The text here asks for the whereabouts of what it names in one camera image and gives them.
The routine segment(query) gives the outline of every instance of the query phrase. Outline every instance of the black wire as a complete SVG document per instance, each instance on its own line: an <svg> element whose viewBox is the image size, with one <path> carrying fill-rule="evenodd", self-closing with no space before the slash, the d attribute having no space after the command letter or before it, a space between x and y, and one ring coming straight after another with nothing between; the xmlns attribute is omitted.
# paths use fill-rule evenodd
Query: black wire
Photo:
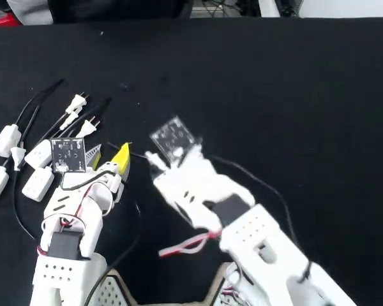
<svg viewBox="0 0 383 306"><path fill-rule="evenodd" d="M77 190L77 189L80 189L92 182L94 182L95 180L98 180L100 177L106 175L106 174L111 174L111 175L116 175L115 172L112 172L112 171L109 171L109 170L105 170L105 171L102 171L101 173L98 173L97 175L95 175L94 177L91 177L89 180L79 184L79 185L75 185L73 187L67 187L65 188L63 185L64 185L64 176L65 176L65 173L63 175L63 177L61 178L61 181L59 183L59 187L61 187L62 190L64 191L73 191L73 190Z"/></svg>
<svg viewBox="0 0 383 306"><path fill-rule="evenodd" d="M66 116L67 113L64 113L60 118L58 118L57 121L49 128L49 130L45 132L45 134L40 138L40 140L38 140L37 144L42 142L44 139L47 139L49 135L59 127L60 123L65 119Z"/></svg>
<svg viewBox="0 0 383 306"><path fill-rule="evenodd" d="M280 192L278 190L276 190L273 186L265 183L263 180L261 180L258 177L256 177L254 174L249 172L246 168L244 168L240 164L237 164L237 163L235 163L233 161L229 161L228 159L224 159L224 158L219 157L219 156L212 156L211 158L213 158L213 159L215 159L215 160L217 160L217 161L219 161L219 162L221 162L223 164L227 164L229 166L236 167L237 169L239 169L242 172L244 172L251 179L253 179L254 181L260 183L261 185L263 185L264 187L266 187L267 189L269 189L270 191L275 193L275 195L277 195L277 197L279 197L279 199L282 202L282 205L283 205L283 207L285 209L285 215L286 215L286 218L287 218L287 224L288 224L288 229L289 229L289 232L290 232L290 235L291 235L291 239L295 243L295 245L299 248L298 239L296 238L294 227L292 225L292 219L291 219L291 214L289 212L288 204L285 201L285 199L282 196L282 194L280 194Z"/></svg>
<svg viewBox="0 0 383 306"><path fill-rule="evenodd" d="M26 126L26 128L24 129L24 132L22 133L21 137L20 137L20 143L24 143L24 140L26 140L26 137L28 135L28 132L30 131L31 129L31 126L33 125L34 121L36 120L37 118L37 115L38 115L38 111L40 110L40 107L41 105L37 105L34 109L34 112L33 114L31 115L31 118Z"/></svg>
<svg viewBox="0 0 383 306"><path fill-rule="evenodd" d="M114 149L118 150L118 151L121 150L121 148L120 148L119 146L115 145L115 144L112 143L112 142L107 142L107 145L108 145L109 147L111 147L111 148L114 148ZM147 157L146 157L145 155L143 155L143 154L139 154L139 153L134 153L134 152L132 152L131 150L129 150L129 154L132 155L132 156L138 157L138 158L147 159Z"/></svg>
<svg viewBox="0 0 383 306"><path fill-rule="evenodd" d="M64 79L60 79L58 80L56 83L48 86L47 88L43 89L42 91L38 92L35 96L33 96L23 107L23 109L21 110L19 116L17 117L17 120L14 122L14 124L18 125L20 123L20 120L21 120L21 117L23 116L23 114L26 112L28 106L35 100L37 99L41 94L44 94L46 92L50 92L52 89L56 89L58 87L58 85L60 85L61 83L64 82Z"/></svg>
<svg viewBox="0 0 383 306"><path fill-rule="evenodd" d="M203 4L204 8L206 9L206 11L208 12L208 14L211 16L211 18L213 18L214 14L210 12L209 8L207 7L206 2L207 2L207 0L203 0L202 4Z"/></svg>
<svg viewBox="0 0 383 306"><path fill-rule="evenodd" d="M31 233L31 231L29 231L27 229L27 227L24 225L23 221L20 218L19 205L18 205L18 201L17 201L18 178L19 178L19 172L14 171L13 189L11 190L14 215L15 215L15 218L16 218L18 224L20 225L20 227L30 236L31 239L36 241L37 238Z"/></svg>
<svg viewBox="0 0 383 306"><path fill-rule="evenodd" d="M292 219L291 219L291 215L290 215L290 212L289 212L288 204L285 201L285 198L282 196L282 194L280 194L280 192L278 190L276 190L273 186L265 183L263 180L261 180L258 177L256 177L254 174L249 172L246 168L244 168L240 164L237 164L237 163L235 163L233 161L229 161L228 159L224 159L224 158L219 157L219 156L211 156L211 158L213 158L213 159L215 159L215 160L217 160L217 161L219 161L221 163L227 164L229 166L236 167L237 169L239 169L242 172L244 172L251 179L253 179L254 181L260 183L262 186L268 188L270 191L275 193L275 195L277 195L277 197L279 197L279 199L282 202L282 205L283 205L283 207L285 209L285 215L286 215L286 218L287 218L287 224L288 224L288 229L290 231L291 240L296 245L296 247L299 250L301 250L301 248L299 246L299 243L298 243L298 239L297 239L297 237L295 235L294 226L292 225ZM303 272L301 278L297 281L298 284L302 284L306 279L309 278L309 276L311 274L311 267L312 267L312 261L308 260L308 264L307 264L307 266L305 268L305 271Z"/></svg>
<svg viewBox="0 0 383 306"><path fill-rule="evenodd" d="M306 279L309 278L309 276L311 275L311 267L312 267L312 261L309 260L304 273L302 274L301 278L297 282L298 284L302 284Z"/></svg>
<svg viewBox="0 0 383 306"><path fill-rule="evenodd" d="M106 276L109 274L109 272L111 272L112 269L114 269L122 261L122 259L124 259L138 244L139 239L140 239L140 234L142 233L142 214L140 213L140 210L139 210L139 207L138 207L136 201L135 201L135 207L137 209L138 217L139 217L139 230L138 230L138 233L137 233L135 239L133 240L133 242L131 243L129 248L125 249L122 252L122 254L119 255L115 259L115 261L107 267L107 269L101 274L101 276L99 276L98 280L95 282L94 286L92 287L91 291L89 292L89 294L85 300L84 306L89 305L89 302L91 301L96 289L103 282L104 278L106 278Z"/></svg>
<svg viewBox="0 0 383 306"><path fill-rule="evenodd" d="M112 99L111 98L107 98L103 103L101 103L100 105L98 105L97 107L94 107L92 110L89 110L85 113L83 113L82 115L80 115L78 117L77 120L75 120L74 122L72 122L72 124L70 124L70 126L68 126L61 134L59 134L57 137L63 137L64 135L67 135L67 133L69 131L71 131L73 128L75 128L76 126L78 126L78 124L80 124L82 121L84 121L85 119L87 119L88 117L92 117L93 115L96 115L97 113L100 113L102 112L106 107L108 107L110 101Z"/></svg>

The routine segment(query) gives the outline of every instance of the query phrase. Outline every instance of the black cloth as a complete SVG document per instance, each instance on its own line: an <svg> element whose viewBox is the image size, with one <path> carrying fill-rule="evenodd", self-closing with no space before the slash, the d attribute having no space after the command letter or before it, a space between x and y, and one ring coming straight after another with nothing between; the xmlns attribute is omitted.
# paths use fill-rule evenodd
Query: black cloth
<svg viewBox="0 0 383 306"><path fill-rule="evenodd" d="M286 197L304 253L358 305L383 305L383 19L0 29L0 130L58 78L67 82L41 109L27 148L82 91L93 98L88 108L113 97L88 148L110 140L157 151L150 132L177 114L204 137L206 156L241 163ZM104 147L105 160L113 153ZM214 165L250 188L287 232L277 198L238 170ZM28 305L36 250L15 221L10 186L0 198L0 305ZM119 271L134 297L202 300L227 257L213 242L193 256L159 259L158 249L196 232L165 204L141 159L132 159L130 187L144 229ZM35 203L19 195L36 234L48 198ZM125 196L105 218L98 252L112 262L137 224Z"/></svg>

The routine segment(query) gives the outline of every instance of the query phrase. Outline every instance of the hole pattern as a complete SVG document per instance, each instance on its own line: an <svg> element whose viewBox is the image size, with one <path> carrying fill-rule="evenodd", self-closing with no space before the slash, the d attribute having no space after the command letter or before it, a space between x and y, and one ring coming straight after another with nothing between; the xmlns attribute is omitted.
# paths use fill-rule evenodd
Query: hole pattern
<svg viewBox="0 0 383 306"><path fill-rule="evenodd" d="M45 267L46 270L48 270L48 273L50 275L45 273L45 274L43 274L43 278L46 279L47 277L49 277L49 278L51 278L53 280L57 279L59 281L62 281L63 279L65 279L65 278L63 278L63 276L59 275L59 270L64 271L66 269L64 266L56 266L56 265L49 266L48 264L46 264L44 267ZM68 268L68 271L71 272L72 270L73 270L73 268L71 268L71 267ZM66 280L68 282L70 282L71 281L71 277L68 277Z"/></svg>
<svg viewBox="0 0 383 306"><path fill-rule="evenodd" d="M118 288L115 288L115 280L106 280L101 287L98 295L99 305L104 306L126 306L126 300L118 294Z"/></svg>

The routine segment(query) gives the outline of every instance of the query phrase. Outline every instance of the cable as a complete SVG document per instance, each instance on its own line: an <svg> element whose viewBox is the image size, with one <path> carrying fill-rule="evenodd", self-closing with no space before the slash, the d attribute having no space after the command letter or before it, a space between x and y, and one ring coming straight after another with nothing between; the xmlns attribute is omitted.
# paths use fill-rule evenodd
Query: cable
<svg viewBox="0 0 383 306"><path fill-rule="evenodd" d="M207 0L202 0L202 4L204 6L204 8L206 9L206 11L208 12L208 14L211 16L211 18L214 17L214 14L212 12L210 12L209 8L207 7L207 4L206 4Z"/></svg>
<svg viewBox="0 0 383 306"><path fill-rule="evenodd" d="M47 139L49 137L49 134L51 134L55 129L59 127L62 121L64 121L65 117L67 116L67 113L64 113L60 118L57 119L57 121L48 129L47 132L43 136L41 136L40 140L38 140L37 144L42 142L44 139Z"/></svg>
<svg viewBox="0 0 383 306"><path fill-rule="evenodd" d="M24 130L24 132L23 132L22 135L21 135L21 138L20 138L20 141L19 141L20 143L24 143L24 140L26 139L26 137L27 137L27 135L28 135L28 132L29 132L30 129L31 129L31 126L33 125L34 121L35 121L36 118L37 118L38 111L40 110L40 107L41 107L41 105L37 105L37 106L35 107L34 112L33 112L33 114L31 115L31 118L30 118L30 120L29 120L29 122L28 122L28 124L27 124L27 126L26 126L26 128L25 128L25 130Z"/></svg>
<svg viewBox="0 0 383 306"><path fill-rule="evenodd" d="M199 234L197 236L194 236L194 237L191 237L191 238L185 240L184 242L182 242L180 244L177 244L177 245L174 245L172 247L167 247L166 249L160 250L159 251L159 257L164 258L164 257L168 257L168 256L171 256L174 254L179 254L179 253L196 254L203 249L203 247L205 246L206 242L209 239L216 239L221 234L222 234L221 231L215 232L215 233L209 231L207 233ZM188 248L189 246L197 244L197 243L199 243L198 246L196 246L192 249Z"/></svg>
<svg viewBox="0 0 383 306"><path fill-rule="evenodd" d="M137 233L135 239L133 240L133 242L131 243L129 248L127 248L125 251L123 251L122 254L119 255L115 259L115 261L111 265L109 265L107 267L107 269L101 274L101 276L99 276L98 280L95 282L94 286L92 287L91 291L89 292L89 294L87 296L87 299L85 300L84 306L88 306L89 305L89 302L91 301L92 296L94 295L96 289L102 283L104 278L106 278L106 276L109 274L109 272L112 269L114 269L122 261L122 259L124 259L135 248L135 246L137 245L137 243L138 243L138 241L140 239L140 233L142 232L142 214L140 213L140 210L139 210L139 207L138 207L136 201L135 201L135 207L137 209L138 217L139 217L139 230L138 230L138 233Z"/></svg>
<svg viewBox="0 0 383 306"><path fill-rule="evenodd" d="M120 147L118 147L117 145L113 144L112 142L107 142L107 145L108 145L109 147L111 147L111 148L114 148L114 149L118 150L118 151L121 150ZM135 157L143 158L143 159L146 159L146 160L147 160L147 157L146 157L145 155L143 155L143 154L135 153L135 152L132 152L131 150L129 150L129 154L130 154L131 156L135 156Z"/></svg>
<svg viewBox="0 0 383 306"><path fill-rule="evenodd" d="M297 239L297 237L295 235L294 227L292 225L292 219L291 219L291 215L290 215L290 212L289 212L288 204L285 201L285 198L282 196L282 194L280 194L280 192L278 190L276 190L274 187L272 187L271 185L265 183L263 180L261 180L258 177L256 177L254 174L249 172L246 168L244 168L240 164L237 164L237 163L235 163L233 161L229 161L228 159L224 159L224 158L219 157L219 156L211 156L211 158L213 158L213 159L215 159L215 160L217 160L217 161L219 161L221 163L227 164L229 166L236 167L237 169L239 169L242 172L244 172L251 179L253 179L254 181L260 183L264 187L268 188L270 191L275 193L275 195L277 195L277 197L279 197L279 199L282 202L282 205L283 205L283 207L285 209L285 215L286 215L286 218L287 218L287 224L288 224L288 228L289 228L289 231L290 231L291 240L296 245L296 247L299 250L301 250L301 248L299 246L298 239ZM301 278L297 281L298 284L302 284L306 279L309 278L309 276L311 274L311 267L312 267L312 261L308 260L308 264L307 264L307 266L305 268L305 271L303 272Z"/></svg>
<svg viewBox="0 0 383 306"><path fill-rule="evenodd" d="M295 235L295 231L294 231L294 227L292 225L292 219L291 219L291 214L289 212L289 208L288 208L288 204L287 202L285 201L285 198L282 196L282 194L280 194L280 192L278 190L276 190L273 186L265 183L263 180L259 179L258 177L256 177L254 174L252 174L251 172L249 172L246 168L244 168L243 166L241 166L240 164L237 164L233 161L229 161L228 159L224 159L222 157L219 157L219 156L211 156L211 158L223 163L223 164L227 164L229 166L233 166L239 170L241 170L242 172L244 172L247 176L249 176L251 179L253 179L254 181L258 182L259 184L261 184L262 186L266 187L267 189L269 189L270 191L272 191L275 195L277 195L277 197L279 197L280 201L282 202L282 205L284 207L284 210L285 210L285 215L286 215L286 218L287 218L287 224L288 224L288 229L289 229L289 232L290 232L290 235L291 235L291 240L295 243L295 245L299 248L299 244L298 244L298 239Z"/></svg>
<svg viewBox="0 0 383 306"><path fill-rule="evenodd" d="M115 172L112 172L112 171L109 171L109 170L105 170L105 171L102 171L101 173L98 173L97 175L95 175L94 177L91 177L89 180L81 183L81 184L78 184L78 185L75 185L73 187L64 187L64 176L65 176L65 173L63 174L63 177L61 178L61 182L59 183L59 187L61 187L62 190L64 191L73 191L73 190L77 190L77 189L80 189L92 182L94 182L95 180L98 180L100 177L106 175L106 174L111 174L113 176L116 175Z"/></svg>
<svg viewBox="0 0 383 306"><path fill-rule="evenodd" d="M33 96L23 107L23 109L21 110L19 116L17 117L17 120L14 122L15 125L18 125L20 123L20 120L21 120L21 117L23 116L23 114L26 112L28 106L35 100L37 99L41 94L44 94L46 92L50 92L52 89L56 89L58 87L58 85L60 85L61 83L64 82L64 79L60 79L58 80L56 83L48 86L47 88L43 89L42 91L38 92L35 96Z"/></svg>
<svg viewBox="0 0 383 306"><path fill-rule="evenodd" d="M18 171L14 171L14 175L13 175L13 189L11 190L14 215L15 215L15 218L16 218L18 224L20 225L20 227L27 233L27 235L30 236L31 239L36 241L37 238L31 233L30 230L27 229L27 227L24 225L23 221L20 218L19 206L18 206L18 201L17 201L17 186L18 186L17 182L18 182L18 178L19 178L19 172Z"/></svg>
<svg viewBox="0 0 383 306"><path fill-rule="evenodd" d="M56 214L49 215L48 217L44 218L44 220L42 220L42 222L41 222L41 230L42 230L42 231L45 230L45 223L46 223L46 222L48 221L48 219L50 219L51 217L58 217L58 218L60 218L60 219L67 219L67 218L71 218L71 219L73 219L72 221L68 221L68 222L66 222L67 224L62 224L63 226L69 226L69 225L72 225L72 222L73 222L73 221L78 221L79 223L81 223L83 230L86 229L86 227L87 227L86 224L85 224L85 222L84 222L81 218L77 217L76 215L62 214L62 213L59 213L59 214L58 214L58 213L56 213Z"/></svg>
<svg viewBox="0 0 383 306"><path fill-rule="evenodd" d="M71 131L72 129L74 129L78 124L80 124L82 121L84 121L85 119L89 118L89 117L92 117L94 115L96 115L97 113L100 113L102 112L106 107L108 107L109 103L111 102L111 98L107 98L103 103L101 103L100 105L98 105L97 107L94 107L92 110L89 110L85 113L83 113L82 115L80 115L78 117L77 120L75 120L74 122L72 122L61 134L59 134L57 137L63 137L64 135L67 135L67 133L69 131Z"/></svg>

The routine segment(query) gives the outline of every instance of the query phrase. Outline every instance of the wire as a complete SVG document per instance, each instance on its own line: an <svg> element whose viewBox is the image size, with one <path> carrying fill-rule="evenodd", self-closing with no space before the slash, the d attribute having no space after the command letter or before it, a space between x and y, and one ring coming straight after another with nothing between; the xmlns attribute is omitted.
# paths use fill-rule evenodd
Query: wire
<svg viewBox="0 0 383 306"><path fill-rule="evenodd" d="M135 201L135 207L136 207L136 210L138 213L138 218L139 218L139 230L138 230L138 233L137 233L135 239L133 240L133 242L131 243L129 248L127 248L125 251L123 251L122 254L119 255L115 259L115 261L110 266L107 267L107 269L101 274L101 276L99 276L98 280L95 282L94 286L92 287L91 291L89 292L87 299L85 300L84 306L89 305L89 302L91 301L96 289L102 283L104 278L106 278L106 276L109 274L109 272L112 269L114 269L122 261L122 259L124 259L137 245L137 243L140 239L140 233L142 232L142 214L140 213L140 210L139 210L139 207L138 207L136 201Z"/></svg>
<svg viewBox="0 0 383 306"><path fill-rule="evenodd" d="M209 8L207 7L207 4L206 4L207 0L202 0L202 4L204 6L204 8L206 9L206 11L208 12L208 14L211 16L211 18L214 17L214 14L212 12L210 12Z"/></svg>
<svg viewBox="0 0 383 306"><path fill-rule="evenodd" d="M11 190L14 215L15 215L15 218L16 218L18 224L20 225L20 227L27 233L27 235L30 236L31 239L36 241L37 238L31 233L30 230L27 229L27 227L24 225L23 221L20 218L19 206L18 206L18 201L17 201L18 178L19 178L19 172L18 171L14 171L14 175L13 175L13 189Z"/></svg>
<svg viewBox="0 0 383 306"><path fill-rule="evenodd" d="M219 231L219 232L207 232L207 233L199 234L197 236L194 236L194 237L191 237L191 238L185 240L184 242L182 242L180 244L177 244L177 245L174 245L172 247L167 247L166 249L160 250L158 252L159 257L164 258L164 257L168 257L168 256L171 256L174 254L179 254L179 253L196 254L203 249L203 247L205 246L206 242L209 239L218 238L221 234L222 234L221 231ZM198 246L196 246L192 249L188 249L189 246L197 244L197 243L199 243Z"/></svg>
<svg viewBox="0 0 383 306"><path fill-rule="evenodd" d="M229 278L230 275L231 275L232 273L234 273L234 271L231 271L230 273L228 273L228 270L230 270L230 266L231 266L231 265L229 265L229 266L226 268L226 270L225 270L226 275L224 276L224 278L227 280L227 282L229 282L229 283L231 284L231 286L232 286L233 288L236 288L236 287L238 287L238 285L240 284L241 280L243 279L243 269L241 268L241 265L240 265L236 260L234 260L234 263L236 264L236 266L237 266L237 268L238 268L238 280L237 280L237 282L233 283L233 282L230 280L230 278Z"/></svg>
<svg viewBox="0 0 383 306"><path fill-rule="evenodd" d="M28 106L35 100L37 99L41 94L45 94L45 93L50 93L50 91L52 89L56 89L58 87L58 85L60 85L61 83L64 82L64 79L60 79L58 80L56 83L48 86L47 88L43 89L42 91L38 92L35 96L33 96L30 100L28 100L28 102L24 105L23 109L21 110L19 116L17 117L17 120L14 122L14 124L18 125L20 123L20 120L21 120L21 117L23 116L23 114L26 112Z"/></svg>
<svg viewBox="0 0 383 306"><path fill-rule="evenodd" d="M38 140L37 144L42 142L44 139L47 139L49 135L59 127L59 125L64 121L65 117L67 116L67 113L64 113L60 118L57 119L57 121L48 129L47 132L43 136L41 136L40 140Z"/></svg>
<svg viewBox="0 0 383 306"><path fill-rule="evenodd" d="M45 223L48 221L48 219L50 219L52 217L60 218L61 225L63 225L63 226L69 226L72 224L73 221L78 221L79 223L81 223L83 229L86 229L86 227L87 227L85 222L81 218L77 217L76 215L57 213L57 214L49 215L48 217L44 218L44 220L42 220L42 222L41 222L41 230L42 231L45 230ZM67 219L67 218L72 218L73 220L72 221L67 220L67 222L64 222L65 224L63 224L62 219Z"/></svg>
<svg viewBox="0 0 383 306"><path fill-rule="evenodd" d="M119 146L113 144L112 142L107 142L107 145L108 145L109 147L111 147L111 148L114 148L114 149L118 150L118 151L121 150L121 148L120 148ZM147 157L146 157L145 155L143 155L143 154L135 153L135 152L132 152L131 150L129 150L129 154L130 154L131 156L135 156L135 157L143 158L143 159L146 159L146 160L147 160Z"/></svg>
<svg viewBox="0 0 383 306"><path fill-rule="evenodd" d="M105 213L102 214L102 217L106 217L107 215L109 215L110 211L112 210L112 208L114 207L114 196L112 195L112 193L110 192L110 189L109 187L103 183L103 182L94 182L91 186L89 186L87 192L85 193L84 197L82 200L84 200L85 197L88 197L88 198L91 198L90 196L88 196L88 193L89 191L91 190L91 188L96 185L96 184L100 184L102 185L103 187L105 187L107 189L107 192L110 196L110 199L109 199L109 207L107 209L107 211Z"/></svg>
<svg viewBox="0 0 383 306"><path fill-rule="evenodd" d="M291 215L290 215L290 212L289 212L289 207L288 207L288 204L287 202L285 201L285 198L282 196L282 194L280 194L280 192L278 190L276 190L274 187L272 187L271 185L265 183L263 180L259 179L258 177L256 177L254 174L252 174L251 172L249 172L246 168L244 168L243 166L241 166L240 164L237 164L233 161L229 161L228 159L224 159L222 157L219 157L219 156L211 156L211 158L221 162L221 163L224 163L224 164L227 164L229 166L233 166L233 167L236 167L237 169L241 170L242 172L244 172L247 176L249 176L251 179L253 179L254 181L260 183L261 185L263 185L264 187L268 188L270 191L272 191L273 193L275 193L275 195L277 195L277 197L279 197L280 201L282 202L282 205L285 209L285 215L286 215L286 218L287 218L287 224L288 224L288 228L289 228L289 231L290 231L290 235L291 235L291 240L292 242L296 245L296 247L301 250L300 246L299 246L299 242L298 242L298 239L295 235L295 231L294 231L294 226L292 225L292 219L291 219ZM312 267L312 261L308 260L308 264L306 266L306 269L305 271L303 272L301 278L298 280L298 283L299 284L302 284L306 279L309 278L310 274L311 274L311 267Z"/></svg>
<svg viewBox="0 0 383 306"><path fill-rule="evenodd" d="M27 135L28 135L28 132L29 132L30 129L31 129L31 126L33 125L34 121L35 121L36 118L37 118L38 111L40 110L40 107L41 107L40 104L37 105L37 106L35 107L34 112L33 112L33 114L31 115L31 118L30 118L30 120L29 120L29 122L28 122L28 124L27 124L27 126L26 126L26 128L25 128L25 130L24 130L24 132L22 133L22 135L21 135L21 137L20 137L20 141L19 141L20 143L24 143L24 140L26 139L26 137L27 137Z"/></svg>
<svg viewBox="0 0 383 306"><path fill-rule="evenodd" d="M244 168L240 164L237 164L237 163L235 163L233 161L229 161L228 159L224 159L224 158L219 157L219 156L212 156L211 158L213 158L213 159L215 159L215 160L217 160L217 161L219 161L219 162L221 162L223 164L227 164L229 166L236 167L237 169L239 169L243 173L245 173L247 176L249 176L251 179L253 179L254 181L258 182L262 186L266 187L267 189L272 191L275 195L277 195L277 197L279 197L279 199L282 202L282 205L284 207L284 210L285 210L285 215L286 215L286 218L287 218L287 224L288 224L288 229L289 229L289 232L290 232L290 235L291 235L291 240L299 248L298 239L297 239L297 237L295 235L294 227L292 225L292 219L291 219L291 214L289 212L289 207L288 207L287 202L285 201L285 198L282 196L282 194L280 194L280 192L278 190L276 190L273 186L265 183L263 180L261 180L258 177L256 177L254 174L249 172L246 168Z"/></svg>
<svg viewBox="0 0 383 306"><path fill-rule="evenodd" d="M73 190L77 190L77 189L80 189L92 182L94 182L95 180L98 180L100 177L106 175L106 174L111 174L111 175L116 175L115 172L112 172L112 171L109 171L109 170L105 170L105 171L102 171L101 173L98 173L97 175L95 175L94 177L91 177L89 180L81 183L81 184L78 184L78 185L75 185L73 187L64 187L64 177L65 177L65 173L63 174L63 177L61 178L61 182L59 183L59 187L61 187L62 190L64 191L73 191Z"/></svg>
<svg viewBox="0 0 383 306"><path fill-rule="evenodd" d="M78 126L82 121L84 121L85 119L89 118L89 117L92 117L94 115L96 115L97 113L100 113L102 112L106 107L108 107L109 103L111 102L111 98L107 98L103 103L101 103L100 105L94 107L93 109L83 113L82 115L80 115L78 117L77 120L75 120L74 122L72 122L61 134L59 134L57 137L63 137L64 135L67 135L67 133L69 131L71 131L72 129L74 129L76 126Z"/></svg>

